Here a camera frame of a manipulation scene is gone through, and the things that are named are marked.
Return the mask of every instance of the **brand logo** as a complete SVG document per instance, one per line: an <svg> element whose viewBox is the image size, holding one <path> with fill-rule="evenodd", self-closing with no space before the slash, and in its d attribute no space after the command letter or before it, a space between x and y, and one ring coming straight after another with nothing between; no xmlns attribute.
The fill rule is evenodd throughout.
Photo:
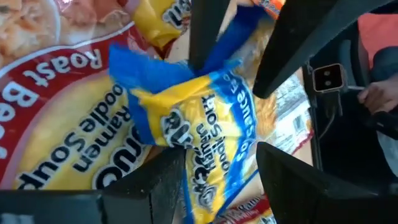
<svg viewBox="0 0 398 224"><path fill-rule="evenodd" d="M176 2L163 13L163 20L172 24L176 29L185 30L189 25L190 11L190 0L176 0Z"/></svg>
<svg viewBox="0 0 398 224"><path fill-rule="evenodd" d="M163 137L170 147L183 146L192 147L193 137L189 133L191 124L184 120L178 109L172 109L170 115L160 119L162 125Z"/></svg>

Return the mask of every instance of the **plastic wrapper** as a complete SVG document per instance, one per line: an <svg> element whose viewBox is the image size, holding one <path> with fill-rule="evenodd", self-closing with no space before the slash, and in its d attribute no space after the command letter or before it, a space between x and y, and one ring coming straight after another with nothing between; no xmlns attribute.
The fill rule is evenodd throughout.
<svg viewBox="0 0 398 224"><path fill-rule="evenodd" d="M150 50L109 0L0 1L0 188L102 189L149 154L107 74L109 44Z"/></svg>
<svg viewBox="0 0 398 224"><path fill-rule="evenodd" d="M220 37L205 68L198 72L208 71L203 76L198 77L184 62L151 60L117 45L111 49L109 73L130 93L129 108L141 141L187 149L180 200L184 223L213 222L256 174L257 141L281 145L288 136L275 123L288 117L279 119L278 114L284 113L277 108L283 105L282 100L278 102L279 91L289 89L290 82L268 99L251 93L273 23L260 21L259 12L265 14L260 7L238 8L232 28ZM247 28L245 32L239 32L243 27ZM302 86L297 87L306 101ZM291 103L282 109L288 113L296 107ZM294 152L296 147L288 145L284 150Z"/></svg>
<svg viewBox="0 0 398 224"><path fill-rule="evenodd" d="M217 215L214 224L276 224L265 195L231 207Z"/></svg>
<svg viewBox="0 0 398 224"><path fill-rule="evenodd" d="M165 58L189 27L191 0L119 0L145 39Z"/></svg>
<svg viewBox="0 0 398 224"><path fill-rule="evenodd" d="M254 4L263 7L266 12L273 18L277 19L285 4L285 0L252 0Z"/></svg>
<svg viewBox="0 0 398 224"><path fill-rule="evenodd" d="M211 222L225 200L245 182L244 163L261 135L257 123L273 121L257 120L258 105L253 101L251 89L242 77L234 74L238 62L158 92L140 85L142 80L117 68L120 64L113 67L113 60L127 58L126 54L134 53L118 47L111 49L110 74L131 94L130 109L141 140L145 144L187 149L183 183L187 210L193 211L189 214L195 222ZM145 56L129 58L133 57L142 60L135 59L137 63L132 66L152 68L143 68L147 73L141 77L145 74L154 79L153 73L159 72L169 75L163 66L166 62L147 59L151 66L144 66ZM156 64L163 70L156 69Z"/></svg>

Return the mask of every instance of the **yellow and blue package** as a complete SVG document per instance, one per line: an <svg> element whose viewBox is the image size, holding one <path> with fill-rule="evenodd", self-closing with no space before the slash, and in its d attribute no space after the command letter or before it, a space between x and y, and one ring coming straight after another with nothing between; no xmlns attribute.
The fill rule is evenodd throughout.
<svg viewBox="0 0 398 224"><path fill-rule="evenodd" d="M122 58L134 58L133 71ZM246 81L234 74L238 65L193 78L182 63L151 60L118 46L110 51L109 73L130 93L142 142L188 149L183 181L192 214L187 217L197 223L211 222L243 186L244 162L257 139L256 107Z"/></svg>

